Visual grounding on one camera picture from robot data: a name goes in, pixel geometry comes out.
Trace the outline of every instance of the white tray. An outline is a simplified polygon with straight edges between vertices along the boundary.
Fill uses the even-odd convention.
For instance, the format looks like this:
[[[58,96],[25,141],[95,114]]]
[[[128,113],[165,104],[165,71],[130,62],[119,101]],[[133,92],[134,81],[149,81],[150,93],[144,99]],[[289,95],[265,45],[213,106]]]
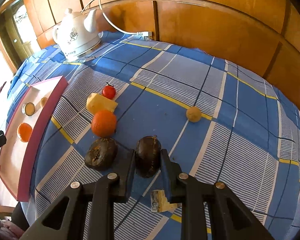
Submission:
[[[67,85],[66,79],[60,76],[30,86],[10,120],[5,134],[7,143],[0,150],[0,178],[18,201],[29,200],[35,156],[47,123]],[[48,100],[41,108],[40,100],[43,97]],[[28,102],[35,105],[32,116],[22,113],[22,106]],[[33,128],[27,143],[21,142],[17,136],[18,126],[23,122]]]

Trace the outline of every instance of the floral design on kettle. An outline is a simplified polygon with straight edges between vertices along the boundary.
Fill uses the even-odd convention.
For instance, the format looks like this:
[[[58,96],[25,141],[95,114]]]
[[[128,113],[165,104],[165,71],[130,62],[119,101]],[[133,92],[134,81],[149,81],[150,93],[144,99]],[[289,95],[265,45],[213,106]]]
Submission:
[[[78,38],[78,32],[75,27],[72,28],[70,33],[70,41],[75,41]]]

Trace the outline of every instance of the kettle spout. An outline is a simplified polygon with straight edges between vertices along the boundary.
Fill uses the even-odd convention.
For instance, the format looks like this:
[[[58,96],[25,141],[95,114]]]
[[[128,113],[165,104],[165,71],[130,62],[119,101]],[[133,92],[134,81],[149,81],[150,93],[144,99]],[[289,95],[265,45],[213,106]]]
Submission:
[[[97,25],[96,11],[97,11],[97,9],[91,10],[89,12],[88,16],[83,21],[84,27],[90,33],[93,33],[97,30],[96,29],[96,25]]]

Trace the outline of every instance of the sliced fruit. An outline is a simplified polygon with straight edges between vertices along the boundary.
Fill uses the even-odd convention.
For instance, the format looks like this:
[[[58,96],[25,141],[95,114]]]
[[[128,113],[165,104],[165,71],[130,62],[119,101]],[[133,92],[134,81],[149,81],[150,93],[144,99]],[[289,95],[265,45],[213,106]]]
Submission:
[[[117,105],[117,102],[96,93],[92,93],[87,99],[87,110],[93,115],[104,109],[113,113]]]
[[[17,135],[22,142],[28,142],[32,133],[32,127],[23,122],[18,126]]]

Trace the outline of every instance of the orange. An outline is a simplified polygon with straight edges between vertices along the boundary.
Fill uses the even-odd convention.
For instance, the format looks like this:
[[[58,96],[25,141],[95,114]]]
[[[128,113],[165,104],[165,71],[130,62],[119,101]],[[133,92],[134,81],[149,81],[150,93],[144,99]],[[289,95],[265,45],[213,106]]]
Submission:
[[[99,137],[109,137],[117,126],[117,118],[108,110],[96,112],[91,122],[92,132]]]
[[[32,127],[28,123],[21,123],[17,129],[17,135],[22,142],[28,142],[32,133]]]

